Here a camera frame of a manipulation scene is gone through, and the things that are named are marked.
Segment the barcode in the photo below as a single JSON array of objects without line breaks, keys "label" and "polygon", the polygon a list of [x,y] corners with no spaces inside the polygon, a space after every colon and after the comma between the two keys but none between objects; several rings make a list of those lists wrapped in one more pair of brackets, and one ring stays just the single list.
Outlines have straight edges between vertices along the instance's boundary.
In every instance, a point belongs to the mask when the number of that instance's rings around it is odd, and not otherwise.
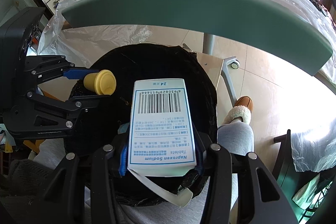
[{"label": "barcode", "polygon": [[140,94],[138,114],[181,112],[178,93]]}]

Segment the black trash bag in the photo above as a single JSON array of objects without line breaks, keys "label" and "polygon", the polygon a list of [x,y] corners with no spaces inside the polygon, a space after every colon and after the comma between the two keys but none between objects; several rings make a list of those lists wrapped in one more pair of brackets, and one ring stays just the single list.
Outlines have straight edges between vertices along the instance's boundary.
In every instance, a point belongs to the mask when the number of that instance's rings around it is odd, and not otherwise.
[{"label": "black trash bag", "polygon": [[[66,153],[89,155],[111,143],[121,124],[130,121],[134,82],[146,79],[183,78],[188,93],[191,119],[199,132],[207,133],[217,142],[216,89],[197,62],[196,55],[181,47],[167,47],[149,43],[118,47],[95,62],[92,69],[110,70],[117,80],[116,91],[105,109],[89,110],[77,122],[72,137],[64,139]],[[85,89],[83,80],[73,87],[73,96],[94,95]],[[183,177],[148,177],[167,191],[178,194],[188,187],[200,194],[207,177],[190,170]],[[86,185],[90,188],[90,175]],[[129,206],[151,206],[165,200],[139,182],[130,172],[114,178],[117,202]]]}]

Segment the yellow cup lid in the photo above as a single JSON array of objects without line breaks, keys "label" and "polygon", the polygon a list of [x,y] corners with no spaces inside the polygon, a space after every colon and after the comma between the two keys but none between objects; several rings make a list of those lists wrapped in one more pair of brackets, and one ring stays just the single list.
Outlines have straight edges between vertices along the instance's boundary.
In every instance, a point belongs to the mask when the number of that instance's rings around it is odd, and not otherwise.
[{"label": "yellow cup lid", "polygon": [[94,81],[94,88],[98,95],[111,95],[117,87],[117,81],[109,70],[100,71]]}]

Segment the green fabric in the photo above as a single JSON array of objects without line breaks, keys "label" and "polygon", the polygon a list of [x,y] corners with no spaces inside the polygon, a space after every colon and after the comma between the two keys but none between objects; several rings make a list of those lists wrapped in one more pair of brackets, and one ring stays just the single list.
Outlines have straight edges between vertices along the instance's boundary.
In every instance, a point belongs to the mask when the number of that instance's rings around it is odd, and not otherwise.
[{"label": "green fabric", "polygon": [[227,37],[314,75],[331,57],[328,40],[271,0],[80,0],[62,11],[73,28],[144,24]]}]

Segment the gray fabric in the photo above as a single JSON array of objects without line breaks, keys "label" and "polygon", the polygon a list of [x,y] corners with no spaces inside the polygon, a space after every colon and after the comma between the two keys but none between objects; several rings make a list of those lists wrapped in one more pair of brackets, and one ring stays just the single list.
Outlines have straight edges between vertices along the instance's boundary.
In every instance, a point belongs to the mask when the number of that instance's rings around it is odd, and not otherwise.
[{"label": "gray fabric", "polygon": [[[218,129],[218,143],[229,152],[246,155],[254,150],[253,131],[243,122],[232,122]],[[45,181],[49,168],[55,168],[55,164],[65,155],[60,147],[60,140],[48,140],[40,146],[39,157],[36,162],[20,160],[12,163],[10,168],[9,184],[0,183],[0,201],[18,223],[35,223],[32,219],[25,218],[29,210],[29,200],[36,194],[40,185]],[[198,224],[201,220],[203,207],[208,191],[208,183],[199,196],[193,198],[185,208],[178,208],[171,203],[161,203],[156,206],[130,207],[119,206],[118,212],[123,224]],[[236,175],[232,175],[231,207],[238,196],[238,184]],[[90,223],[90,207],[85,204],[85,222]]]},{"label": "gray fabric", "polygon": [[[218,129],[218,143],[229,152],[246,155],[254,151],[254,136],[251,127],[243,122],[232,122]],[[130,207],[122,205],[126,220],[130,224],[198,224],[201,220],[208,183],[201,194],[193,198],[184,208],[178,208],[171,203],[161,203],[156,206]],[[237,175],[232,175],[231,208],[238,197]]]}]

